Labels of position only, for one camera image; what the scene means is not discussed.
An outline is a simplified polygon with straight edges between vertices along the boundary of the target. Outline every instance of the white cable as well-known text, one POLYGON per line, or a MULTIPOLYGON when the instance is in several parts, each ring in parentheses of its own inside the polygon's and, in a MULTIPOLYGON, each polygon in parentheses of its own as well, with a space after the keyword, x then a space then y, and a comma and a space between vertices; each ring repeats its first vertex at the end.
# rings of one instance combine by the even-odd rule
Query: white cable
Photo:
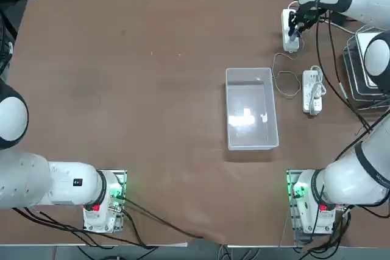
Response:
POLYGON ((219 255, 221 254, 221 251, 222 251, 223 248, 224 248, 223 245, 219 246, 217 260, 219 260, 219 255))
MULTIPOLYGON (((250 255, 251 252, 252 252, 252 250, 249 250, 248 252, 246 252, 246 254, 244 255, 244 257, 243 257, 241 260, 245 260, 246 257, 247 257, 248 255, 250 255)), ((255 253, 255 255, 254 255, 250 260, 256 259, 256 257, 258 256, 259 253, 260 253, 260 248, 257 249, 257 252, 255 253)))
POLYGON ((330 24, 334 27, 337 27, 339 30, 342 30, 345 33, 350 33, 352 35, 355 34, 355 32, 352 32, 351 30, 347 30, 345 27, 339 26, 338 24, 335 24, 335 23, 330 23, 330 24))
POLYGON ((290 9, 290 7, 295 4, 295 3, 298 3, 298 1, 293 1, 292 3, 290 3, 288 6, 287 6, 287 9, 290 9))
MULTIPOLYGON (((303 49, 305 48, 305 42, 303 41, 303 38, 300 38, 300 39, 302 40, 302 50, 301 50, 301 52, 302 52, 303 49)), ((277 75, 275 75, 275 73, 274 73, 275 59, 276 59, 276 57, 277 57, 278 55, 282 55, 282 56, 284 56, 284 57, 286 57, 286 58, 289 58, 290 60, 295 60, 295 59, 297 59, 297 58, 300 56, 300 53, 299 53, 298 55, 296 55, 295 57, 291 57, 291 56, 286 55, 286 54, 284 54, 284 53, 276 53, 276 54, 274 55, 274 61, 272 62, 272 68, 271 68, 272 77, 274 78, 275 87, 276 87, 277 91, 278 91, 279 93, 281 93, 282 95, 284 95, 287 99, 292 99, 292 98, 294 98, 294 97, 300 92, 300 80, 298 79, 298 77, 296 76, 295 73, 293 73, 292 71, 289 71, 289 70, 279 70, 278 73, 277 73, 277 75), (292 75, 295 77, 295 79, 297 80, 299 87, 298 87, 298 90, 297 90, 294 94, 284 93, 284 92, 281 91, 280 88, 278 87, 278 84, 277 84, 277 81, 276 81, 276 80, 278 79, 279 75, 280 75, 280 74, 283 74, 283 73, 285 73, 285 74, 292 74, 292 75)))
POLYGON ((327 93, 327 89, 325 88, 324 84, 322 83, 322 78, 324 74, 322 73, 321 68, 318 65, 313 65, 310 70, 316 70, 318 72, 317 75, 317 81, 314 83, 313 88, 311 89, 311 98, 310 98, 310 104, 309 104, 309 110, 310 115, 315 116, 318 114, 317 111, 314 109, 314 99, 318 99, 319 97, 323 96, 327 93))

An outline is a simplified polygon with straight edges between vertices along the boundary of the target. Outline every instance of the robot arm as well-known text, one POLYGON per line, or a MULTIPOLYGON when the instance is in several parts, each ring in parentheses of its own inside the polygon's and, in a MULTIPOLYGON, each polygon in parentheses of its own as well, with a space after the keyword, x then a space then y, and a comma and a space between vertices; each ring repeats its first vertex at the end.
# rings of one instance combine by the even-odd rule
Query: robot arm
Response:
MULTIPOLYGON (((331 10, 370 26, 390 29, 390 0, 298 0, 290 13, 289 36, 316 23, 331 10)), ((390 31, 371 40, 364 67, 384 93, 390 93, 390 31)), ((348 154, 322 170, 304 170, 294 186, 304 233, 331 233, 335 205, 374 205, 387 199, 390 190, 390 119, 384 118, 373 133, 348 154), (318 217, 315 231, 312 226, 318 217)))

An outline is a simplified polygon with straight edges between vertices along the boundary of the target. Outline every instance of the floor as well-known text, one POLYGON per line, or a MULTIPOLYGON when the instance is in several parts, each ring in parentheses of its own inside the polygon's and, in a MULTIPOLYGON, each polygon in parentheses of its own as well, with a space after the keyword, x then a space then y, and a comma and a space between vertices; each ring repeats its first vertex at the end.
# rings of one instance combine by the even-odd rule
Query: floor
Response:
MULTIPOLYGON (((196 240, 189 243, 187 248, 183 247, 160 247, 150 255, 146 256, 145 260, 195 260, 195 259, 216 259, 219 245, 196 240)), ((247 253, 247 248, 234 248, 232 259, 239 260, 247 253)), ((146 253, 145 250, 138 247, 122 246, 112 250, 100 250, 98 248, 83 248, 83 251, 88 253, 93 259, 103 260, 107 256, 121 256, 126 260, 137 259, 146 253)), ((371 248, 340 248, 339 251, 332 257, 332 260, 364 260, 364 259, 387 259, 390 249, 371 249, 371 248)), ((0 255, 2 260, 87 260, 79 249, 76 247, 0 247, 0 255)), ((262 248, 256 259, 272 259, 272 260, 298 260, 300 255, 292 250, 292 248, 262 248)))

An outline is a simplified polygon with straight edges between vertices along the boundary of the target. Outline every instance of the black cable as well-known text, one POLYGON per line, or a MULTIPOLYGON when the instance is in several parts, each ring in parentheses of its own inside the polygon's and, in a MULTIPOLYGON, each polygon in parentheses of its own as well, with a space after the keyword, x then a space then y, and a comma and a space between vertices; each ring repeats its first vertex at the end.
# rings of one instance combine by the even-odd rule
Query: black cable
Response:
POLYGON ((380 219, 388 219, 388 218, 390 218, 390 210, 388 211, 387 215, 382 216, 381 214, 377 214, 377 213, 373 212, 372 210, 369 210, 368 208, 366 208, 364 206, 358 205, 358 207, 364 209, 365 211, 368 211, 373 216, 379 217, 380 219))
POLYGON ((133 218, 131 217, 131 215, 124 209, 122 209, 122 213, 130 220, 130 223, 133 226, 135 237, 136 237, 138 243, 140 245, 142 245, 144 248, 147 248, 146 244, 141 240, 140 234, 138 234, 137 228, 135 226, 135 222, 134 222, 133 218))
POLYGON ((232 260, 232 256, 230 255, 229 251, 227 250, 227 248, 225 247, 225 245, 222 245, 222 248, 225 250, 227 256, 229 257, 229 260, 232 260))
POLYGON ((123 196, 116 196, 117 199, 121 199, 121 200, 125 200, 127 202, 129 202, 130 204, 136 206, 138 209, 142 210, 143 212, 147 213, 148 215, 150 215, 151 217, 153 217, 154 219, 157 219, 160 223, 178 231, 179 233, 182 233, 182 234, 185 234, 186 236, 189 236, 189 237, 193 237, 195 239, 203 239, 203 237, 201 236, 196 236, 194 234, 191 234, 191 233, 187 233, 186 231, 182 230, 181 228, 178 228, 177 226, 174 226, 173 224, 167 222, 166 220, 162 219, 161 217, 158 217, 156 216, 155 214, 151 213, 150 211, 146 210, 145 208, 143 208, 142 206, 138 205, 137 203, 131 201, 130 199, 127 199, 123 196))
POLYGON ((136 260, 141 260, 141 259, 145 258, 147 255, 153 253, 153 252, 154 252, 155 250, 157 250, 157 249, 158 249, 158 247, 153 248, 152 250, 148 251, 148 252, 145 253, 144 255, 138 257, 136 260))
POLYGON ((83 249, 81 249, 79 246, 76 246, 77 249, 80 250, 81 253, 83 253, 87 258, 89 258, 90 260, 95 260, 94 258, 92 258, 90 255, 88 255, 83 249))
POLYGON ((359 135, 354 141, 352 141, 346 148, 344 148, 341 153, 336 157, 335 161, 337 161, 343 154, 345 154, 352 146, 354 146, 357 142, 359 142, 369 131, 371 131, 376 125, 378 125, 384 118, 386 118, 390 114, 390 111, 383 113, 367 130, 365 130, 362 134, 359 135))
POLYGON ((361 115, 348 103, 346 102, 342 96, 336 91, 335 87, 331 84, 331 82, 329 81, 327 75, 325 74, 325 71, 324 71, 324 67, 322 65, 322 62, 321 62, 321 56, 320 56, 320 53, 319 53, 319 45, 318 45, 318 31, 319 31, 319 19, 317 20, 317 23, 316 23, 316 50, 317 50, 317 58, 318 58, 318 65, 319 67, 321 68, 321 71, 322 71, 322 75, 324 76, 325 80, 327 81, 327 83, 329 84, 330 88, 333 90, 333 92, 336 94, 336 96, 344 103, 344 105, 346 105, 358 118, 359 120, 361 120, 362 124, 367 124, 366 126, 368 127, 368 129, 370 128, 369 127, 369 124, 364 120, 363 117, 361 117, 361 115))
MULTIPOLYGON (((322 195, 323 195, 323 193, 324 193, 324 188, 325 188, 325 185, 322 185, 321 192, 320 192, 320 194, 319 194, 319 198, 322 197, 322 195)), ((319 215, 319 204, 317 205, 316 220, 314 221, 313 231, 312 231, 311 234, 310 234, 310 241, 313 240, 314 232, 315 232, 316 226, 317 226, 318 215, 319 215)), ((302 260, 304 257, 308 256, 309 254, 310 254, 310 250, 308 250, 303 256, 301 256, 301 257, 299 258, 299 260, 302 260)))
MULTIPOLYGON (((330 14, 331 14, 331 11, 329 11, 329 17, 328 17, 328 31, 329 31, 329 39, 330 39, 330 44, 331 44, 331 51, 332 51, 332 54, 333 54, 333 64, 335 66, 335 71, 336 71, 336 78, 337 78, 337 81, 339 83, 339 85, 341 84, 341 81, 340 81, 340 77, 339 77, 339 73, 338 73, 338 69, 337 69, 337 61, 336 61, 336 53, 335 53, 335 45, 333 44, 333 37, 332 37, 332 26, 331 26, 331 19, 330 19, 330 14)), ((346 99, 346 102, 347 104, 349 105, 349 108, 356 114, 357 118, 359 119, 359 121, 362 123, 363 127, 365 129, 368 129, 370 127, 370 125, 367 123, 367 121, 362 117, 362 115, 359 114, 359 112, 356 111, 356 109, 354 109, 354 107, 352 106, 352 104, 350 103, 350 101, 348 100, 348 98, 346 99)))
MULTIPOLYGON (((321 192, 320 192, 320 194, 319 194, 319 198, 320 198, 320 199, 322 198, 322 195, 323 195, 323 193, 324 193, 324 189, 325 189, 325 185, 322 185, 321 192)), ((319 204, 317 205, 316 220, 314 221, 314 227, 313 227, 313 231, 311 232, 310 240, 313 240, 314 231, 316 230, 316 226, 317 226, 318 215, 319 215, 319 204)))
POLYGON ((18 214, 20 214, 21 216, 23 216, 24 218, 28 219, 29 221, 35 222, 35 223, 37 223, 39 225, 44 225, 44 226, 49 227, 49 228, 54 228, 56 230, 67 231, 67 232, 72 232, 73 231, 73 232, 77 232, 77 233, 95 234, 95 235, 98 235, 98 236, 101 236, 101 237, 106 237, 107 239, 112 239, 112 240, 116 240, 116 241, 120 241, 120 242, 123 242, 123 243, 130 244, 130 245, 136 245, 136 246, 142 247, 138 243, 135 243, 135 242, 132 242, 132 241, 128 241, 128 240, 125 240, 125 239, 121 239, 119 237, 109 236, 107 234, 96 233, 94 231, 88 231, 88 230, 80 230, 78 228, 62 228, 62 227, 59 227, 58 225, 49 224, 49 223, 45 223, 45 222, 42 222, 40 220, 34 219, 33 217, 30 217, 27 214, 25 214, 24 212, 22 212, 21 210, 19 210, 18 208, 12 208, 12 209, 14 211, 16 211, 18 214))
MULTIPOLYGON (((35 219, 37 219, 37 220, 40 220, 40 221, 42 221, 42 222, 46 222, 46 223, 55 223, 55 224, 59 225, 60 227, 67 228, 67 229, 69 229, 69 228, 75 228, 75 227, 73 227, 73 226, 71 226, 71 225, 65 225, 65 224, 63 224, 63 223, 60 223, 60 222, 56 221, 55 219, 51 218, 50 216, 48 216, 46 213, 44 213, 44 212, 42 212, 42 211, 39 211, 39 213, 42 214, 43 216, 47 217, 50 221, 45 220, 45 219, 42 219, 41 217, 36 216, 36 215, 35 215, 34 213, 32 213, 28 208, 25 208, 24 210, 26 210, 26 212, 27 212, 31 217, 33 217, 33 218, 35 218, 35 219)), ((91 245, 90 243, 88 243, 85 239, 83 239, 81 236, 79 236, 78 234, 76 234, 76 232, 72 232, 72 231, 71 231, 70 233, 72 233, 73 235, 75 235, 76 237, 78 237, 82 242, 84 242, 85 244, 87 244, 87 245, 90 246, 90 247, 97 247, 97 248, 101 248, 101 249, 103 249, 103 250, 111 250, 111 249, 114 248, 114 247, 103 247, 103 246, 99 245, 99 244, 98 244, 98 243, 97 243, 89 234, 84 233, 84 231, 81 231, 80 233, 83 234, 84 236, 86 236, 87 238, 89 238, 90 241, 91 241, 92 243, 94 243, 94 245, 91 245)))

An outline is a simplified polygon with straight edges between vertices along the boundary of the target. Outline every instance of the metal bracket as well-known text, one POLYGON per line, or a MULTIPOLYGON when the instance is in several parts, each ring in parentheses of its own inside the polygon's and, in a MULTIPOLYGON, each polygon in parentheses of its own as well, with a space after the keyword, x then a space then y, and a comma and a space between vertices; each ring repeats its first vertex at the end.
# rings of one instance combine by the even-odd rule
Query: metal bracket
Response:
POLYGON ((304 244, 307 244, 307 242, 310 240, 310 236, 303 233, 302 231, 297 203, 293 198, 293 193, 292 193, 293 186, 295 183, 297 183, 299 175, 303 171, 304 170, 286 171, 288 200, 290 202, 289 211, 291 216, 292 231, 294 233, 294 243, 296 247, 302 247, 304 244))

